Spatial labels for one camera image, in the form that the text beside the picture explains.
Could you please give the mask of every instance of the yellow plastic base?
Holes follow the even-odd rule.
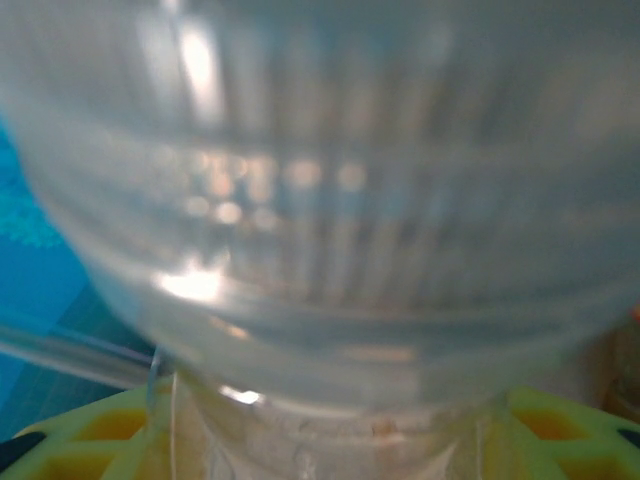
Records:
[[[183,409],[179,423],[189,434],[174,430],[170,442],[176,419],[150,424],[145,395],[144,388],[124,392],[30,426],[19,435],[42,431],[47,438],[0,480],[169,480],[171,458],[181,464],[181,479],[206,478],[198,457],[208,444],[198,437],[197,418]],[[169,411],[170,401],[167,385],[158,408]],[[640,448],[619,433],[640,436],[640,425],[525,388],[511,393],[510,408],[515,458],[489,442],[486,472],[499,471],[492,462],[512,461],[518,480],[640,480]]]

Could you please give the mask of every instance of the transparent plastic bowl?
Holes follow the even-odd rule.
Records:
[[[631,8],[6,0],[0,108],[107,300],[202,381],[489,396],[637,299]]]

